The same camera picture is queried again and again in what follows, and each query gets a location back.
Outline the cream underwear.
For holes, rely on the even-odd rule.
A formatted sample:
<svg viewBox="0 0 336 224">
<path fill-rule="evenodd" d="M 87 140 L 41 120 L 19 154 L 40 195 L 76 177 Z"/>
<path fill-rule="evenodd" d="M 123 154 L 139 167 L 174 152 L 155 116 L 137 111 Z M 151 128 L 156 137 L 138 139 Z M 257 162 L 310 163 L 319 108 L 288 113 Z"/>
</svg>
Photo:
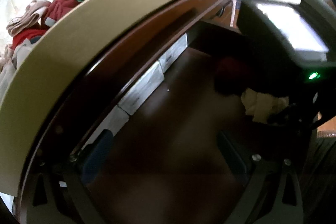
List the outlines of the cream underwear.
<svg viewBox="0 0 336 224">
<path fill-rule="evenodd" d="M 14 37 L 25 28 L 32 27 L 39 21 L 50 5 L 51 2 L 47 0 L 33 0 L 26 7 L 26 11 L 22 16 L 13 18 L 11 21 L 9 21 L 6 27 L 9 35 Z"/>
</svg>

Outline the white underwear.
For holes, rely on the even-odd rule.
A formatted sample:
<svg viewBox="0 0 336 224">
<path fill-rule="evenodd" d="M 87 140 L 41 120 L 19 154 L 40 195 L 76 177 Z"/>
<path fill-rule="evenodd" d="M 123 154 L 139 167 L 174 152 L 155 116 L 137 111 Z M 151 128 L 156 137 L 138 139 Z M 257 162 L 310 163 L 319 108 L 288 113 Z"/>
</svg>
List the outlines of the white underwear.
<svg viewBox="0 0 336 224">
<path fill-rule="evenodd" d="M 31 53 L 40 38 L 41 36 L 37 36 L 31 40 L 24 39 L 23 43 L 18 45 L 15 50 L 7 47 L 5 55 L 1 57 L 1 101 L 3 101 L 3 97 L 14 78 L 15 72 Z"/>
</svg>

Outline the phone on right gripper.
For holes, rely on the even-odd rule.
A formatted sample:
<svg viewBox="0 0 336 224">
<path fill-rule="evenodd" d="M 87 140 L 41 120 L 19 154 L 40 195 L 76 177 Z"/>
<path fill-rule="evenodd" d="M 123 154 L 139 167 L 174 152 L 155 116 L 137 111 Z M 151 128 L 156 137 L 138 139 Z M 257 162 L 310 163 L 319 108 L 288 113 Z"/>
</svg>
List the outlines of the phone on right gripper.
<svg viewBox="0 0 336 224">
<path fill-rule="evenodd" d="M 326 1 L 243 0 L 238 27 L 265 39 L 262 50 L 284 55 L 299 67 L 335 67 L 335 9 Z"/>
</svg>

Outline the bright red underwear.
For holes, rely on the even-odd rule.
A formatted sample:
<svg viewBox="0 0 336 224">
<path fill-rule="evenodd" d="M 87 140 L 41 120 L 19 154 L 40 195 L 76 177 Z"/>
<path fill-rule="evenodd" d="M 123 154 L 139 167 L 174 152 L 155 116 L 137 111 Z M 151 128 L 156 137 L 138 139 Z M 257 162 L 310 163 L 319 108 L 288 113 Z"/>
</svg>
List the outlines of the bright red underwear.
<svg viewBox="0 0 336 224">
<path fill-rule="evenodd" d="M 28 40 L 30 44 L 35 44 L 47 30 L 41 28 L 25 28 L 19 34 L 13 37 L 12 49 L 21 45 L 25 40 Z"/>
</svg>

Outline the dark wooden dresser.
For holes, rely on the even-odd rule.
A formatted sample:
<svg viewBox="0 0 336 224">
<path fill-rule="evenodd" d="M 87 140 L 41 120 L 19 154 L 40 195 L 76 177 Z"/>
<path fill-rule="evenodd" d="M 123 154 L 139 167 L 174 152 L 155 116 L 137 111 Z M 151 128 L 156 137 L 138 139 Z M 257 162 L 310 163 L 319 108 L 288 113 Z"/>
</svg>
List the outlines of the dark wooden dresser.
<svg viewBox="0 0 336 224">
<path fill-rule="evenodd" d="M 217 58 L 280 55 L 240 28 L 197 23 L 209 5 L 175 1 L 71 81 L 30 148 L 19 223 L 335 223 L 335 139 L 307 121 L 248 121 L 237 97 L 216 92 Z M 84 144 L 183 34 L 188 47 L 84 184 Z"/>
</svg>

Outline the dark red underwear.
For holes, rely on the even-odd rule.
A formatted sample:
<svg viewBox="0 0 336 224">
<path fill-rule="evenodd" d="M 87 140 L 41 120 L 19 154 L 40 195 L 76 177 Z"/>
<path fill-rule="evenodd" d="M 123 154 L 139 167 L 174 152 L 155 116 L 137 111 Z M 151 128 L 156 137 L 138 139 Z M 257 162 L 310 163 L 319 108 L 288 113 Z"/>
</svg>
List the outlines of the dark red underwear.
<svg viewBox="0 0 336 224">
<path fill-rule="evenodd" d="M 43 29 L 52 27 L 78 4 L 77 0 L 54 0 L 41 17 L 41 27 Z"/>
</svg>

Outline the pale yellow underwear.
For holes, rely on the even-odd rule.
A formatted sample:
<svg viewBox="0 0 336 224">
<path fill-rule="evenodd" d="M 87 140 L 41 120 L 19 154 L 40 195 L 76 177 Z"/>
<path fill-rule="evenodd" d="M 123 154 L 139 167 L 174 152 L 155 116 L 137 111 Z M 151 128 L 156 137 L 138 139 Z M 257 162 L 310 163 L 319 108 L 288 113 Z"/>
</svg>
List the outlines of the pale yellow underwear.
<svg viewBox="0 0 336 224">
<path fill-rule="evenodd" d="M 251 116 L 254 122 L 266 124 L 272 114 L 280 112 L 289 105 L 289 98 L 277 98 L 247 89 L 241 95 L 241 102 L 246 115 Z"/>
</svg>

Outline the white box in drawer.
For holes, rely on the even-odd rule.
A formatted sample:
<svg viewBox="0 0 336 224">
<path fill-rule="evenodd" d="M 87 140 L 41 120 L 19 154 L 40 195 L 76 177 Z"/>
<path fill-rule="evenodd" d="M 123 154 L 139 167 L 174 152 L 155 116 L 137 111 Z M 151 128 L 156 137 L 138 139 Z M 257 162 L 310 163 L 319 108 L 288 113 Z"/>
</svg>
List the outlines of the white box in drawer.
<svg viewBox="0 0 336 224">
<path fill-rule="evenodd" d="M 163 73 L 176 61 L 176 59 L 188 47 L 187 34 L 183 34 L 160 58 Z"/>
<path fill-rule="evenodd" d="M 119 106 L 115 106 L 112 111 L 105 117 L 102 123 L 96 128 L 93 134 L 84 144 L 82 150 L 89 144 L 93 144 L 103 130 L 109 130 L 113 135 L 116 135 L 120 129 L 129 120 L 128 114 Z"/>
<path fill-rule="evenodd" d="M 156 61 L 121 98 L 118 106 L 133 115 L 164 79 L 161 65 Z"/>
</svg>

